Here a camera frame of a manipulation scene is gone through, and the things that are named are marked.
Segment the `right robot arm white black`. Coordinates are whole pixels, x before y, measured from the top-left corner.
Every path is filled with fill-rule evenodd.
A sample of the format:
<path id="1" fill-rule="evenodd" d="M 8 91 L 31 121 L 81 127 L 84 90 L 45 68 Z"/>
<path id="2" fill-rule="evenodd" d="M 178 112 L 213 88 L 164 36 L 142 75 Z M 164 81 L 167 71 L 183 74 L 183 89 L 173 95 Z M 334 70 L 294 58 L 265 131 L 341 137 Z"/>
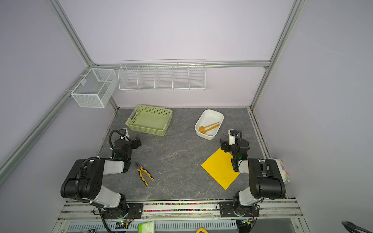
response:
<path id="1" fill-rule="evenodd" d="M 231 129 L 228 139 L 220 139 L 220 149 L 233 158 L 233 171 L 247 174 L 249 186 L 236 193 L 231 202 L 220 202 L 222 217 L 259 216 L 259 204 L 265 199 L 283 199 L 286 195 L 285 178 L 281 174 L 281 164 L 276 159 L 255 159 L 248 157 L 249 142 L 242 138 L 242 131 Z"/>

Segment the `orange wooden spoon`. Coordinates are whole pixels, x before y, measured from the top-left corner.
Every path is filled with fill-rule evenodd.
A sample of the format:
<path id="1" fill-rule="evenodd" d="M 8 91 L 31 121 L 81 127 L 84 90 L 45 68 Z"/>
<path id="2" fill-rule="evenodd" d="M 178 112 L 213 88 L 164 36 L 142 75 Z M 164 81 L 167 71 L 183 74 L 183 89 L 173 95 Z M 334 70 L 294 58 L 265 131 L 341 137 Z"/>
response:
<path id="1" fill-rule="evenodd" d="M 214 124 L 211 124 L 211 125 L 208 125 L 208 126 L 201 126 L 201 127 L 199 127 L 199 131 L 201 132 L 201 131 L 204 131 L 204 130 L 206 130 L 206 129 L 209 129 L 210 127 L 213 127 L 214 125 L 217 125 L 217 124 L 220 124 L 219 122 L 216 122 L 216 123 L 214 123 Z"/>

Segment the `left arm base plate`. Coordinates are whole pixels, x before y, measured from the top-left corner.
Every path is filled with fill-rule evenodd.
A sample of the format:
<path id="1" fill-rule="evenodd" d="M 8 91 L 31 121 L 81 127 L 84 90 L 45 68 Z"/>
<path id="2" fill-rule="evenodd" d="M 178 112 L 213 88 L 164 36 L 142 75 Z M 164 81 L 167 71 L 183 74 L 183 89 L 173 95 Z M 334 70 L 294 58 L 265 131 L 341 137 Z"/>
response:
<path id="1" fill-rule="evenodd" d="M 128 203 L 127 211 L 116 208 L 103 210 L 104 219 L 140 219 L 143 213 L 143 203 Z"/>

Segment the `yellow paper napkin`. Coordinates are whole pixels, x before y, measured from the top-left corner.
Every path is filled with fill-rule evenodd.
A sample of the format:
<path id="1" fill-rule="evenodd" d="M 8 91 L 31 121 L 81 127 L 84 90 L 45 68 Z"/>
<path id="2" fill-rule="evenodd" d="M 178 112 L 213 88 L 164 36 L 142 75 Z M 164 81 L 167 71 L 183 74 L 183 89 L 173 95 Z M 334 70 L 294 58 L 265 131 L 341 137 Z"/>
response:
<path id="1" fill-rule="evenodd" d="M 231 159 L 233 156 L 217 149 L 206 161 L 201 164 L 201 167 L 224 189 L 229 186 L 240 175 L 239 172 L 233 170 Z"/>

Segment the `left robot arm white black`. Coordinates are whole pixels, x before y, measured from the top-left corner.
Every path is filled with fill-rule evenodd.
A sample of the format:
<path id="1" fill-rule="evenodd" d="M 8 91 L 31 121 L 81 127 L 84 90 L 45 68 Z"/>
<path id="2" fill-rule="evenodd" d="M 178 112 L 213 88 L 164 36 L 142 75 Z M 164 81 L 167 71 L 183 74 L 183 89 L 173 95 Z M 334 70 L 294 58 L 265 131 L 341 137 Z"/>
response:
<path id="1" fill-rule="evenodd" d="M 124 219 L 130 215 L 125 195 L 103 185 L 105 175 L 127 173 L 131 167 L 132 152 L 141 146 L 138 136 L 129 137 L 127 129 L 113 130 L 109 134 L 110 157 L 90 157 L 76 160 L 66 179 L 60 195 L 65 199 L 90 204 L 102 216 Z"/>

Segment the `green perforated plastic basket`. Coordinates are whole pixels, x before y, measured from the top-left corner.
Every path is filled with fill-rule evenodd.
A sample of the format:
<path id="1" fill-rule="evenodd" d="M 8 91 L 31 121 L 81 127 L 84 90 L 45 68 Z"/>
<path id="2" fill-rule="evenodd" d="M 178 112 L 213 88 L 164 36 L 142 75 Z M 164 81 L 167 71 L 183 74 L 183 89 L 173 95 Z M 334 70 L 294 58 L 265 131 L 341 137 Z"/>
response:
<path id="1" fill-rule="evenodd" d="M 173 111 L 171 109 L 138 105 L 126 120 L 126 126 L 131 131 L 165 136 L 171 123 Z"/>

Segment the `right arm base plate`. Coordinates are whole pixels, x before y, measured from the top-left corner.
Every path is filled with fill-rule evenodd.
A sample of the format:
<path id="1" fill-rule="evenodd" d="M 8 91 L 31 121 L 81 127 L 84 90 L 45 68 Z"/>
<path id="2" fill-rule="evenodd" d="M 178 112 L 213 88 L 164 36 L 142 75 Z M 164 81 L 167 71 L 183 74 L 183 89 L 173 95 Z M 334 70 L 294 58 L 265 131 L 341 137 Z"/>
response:
<path id="1" fill-rule="evenodd" d="M 257 217 L 259 216 L 259 206 L 242 206 L 230 202 L 219 202 L 217 210 L 220 212 L 221 217 Z"/>

